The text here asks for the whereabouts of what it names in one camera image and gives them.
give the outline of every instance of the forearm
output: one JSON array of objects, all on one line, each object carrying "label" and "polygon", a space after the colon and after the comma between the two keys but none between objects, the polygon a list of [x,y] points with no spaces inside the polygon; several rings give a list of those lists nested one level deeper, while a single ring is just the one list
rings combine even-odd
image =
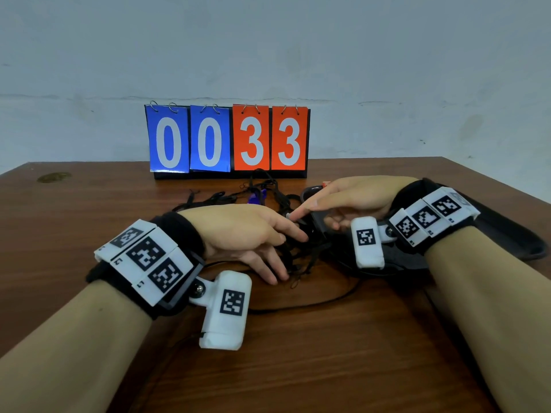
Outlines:
[{"label": "forearm", "polygon": [[501,409],[551,411],[551,281],[473,227],[425,257]]},{"label": "forearm", "polygon": [[0,411],[103,412],[151,325],[103,281],[0,359]]}]

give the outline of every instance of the black scoreboard base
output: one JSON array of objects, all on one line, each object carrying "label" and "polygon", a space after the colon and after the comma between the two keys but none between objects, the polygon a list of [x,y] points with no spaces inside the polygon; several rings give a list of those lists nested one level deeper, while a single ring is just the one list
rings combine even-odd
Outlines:
[{"label": "black scoreboard base", "polygon": [[[307,175],[307,171],[272,170],[267,172],[276,180],[278,178],[306,178]],[[192,171],[189,173],[154,172],[153,177],[155,177],[156,180],[237,180],[251,178],[253,173],[257,179],[265,178],[265,174],[263,174],[262,171]]]}]

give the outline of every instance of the purple plastic clip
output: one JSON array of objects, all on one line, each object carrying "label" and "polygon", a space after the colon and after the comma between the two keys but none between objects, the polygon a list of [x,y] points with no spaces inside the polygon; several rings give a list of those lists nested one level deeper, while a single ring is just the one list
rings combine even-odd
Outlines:
[{"label": "purple plastic clip", "polygon": [[[264,200],[266,200],[266,190],[262,190],[262,198],[264,198]],[[260,204],[260,200],[258,200],[258,197],[256,196],[256,194],[251,194],[251,197],[249,197],[249,200],[247,201],[247,204]]]}]

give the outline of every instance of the orange number card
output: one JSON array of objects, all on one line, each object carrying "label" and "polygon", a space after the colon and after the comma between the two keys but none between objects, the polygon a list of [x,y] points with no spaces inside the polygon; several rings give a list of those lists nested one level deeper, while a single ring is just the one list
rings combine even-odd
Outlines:
[{"label": "orange number card", "polygon": [[272,107],[272,169],[306,169],[308,107]]},{"label": "orange number card", "polygon": [[269,106],[234,104],[234,169],[270,169]]}]

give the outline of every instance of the blue number card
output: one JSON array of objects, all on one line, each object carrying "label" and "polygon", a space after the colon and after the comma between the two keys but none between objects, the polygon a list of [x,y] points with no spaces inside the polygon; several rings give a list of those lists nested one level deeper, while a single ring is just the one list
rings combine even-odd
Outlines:
[{"label": "blue number card", "polygon": [[230,172],[230,110],[189,106],[192,170]]},{"label": "blue number card", "polygon": [[145,107],[152,172],[189,172],[187,108]]}]

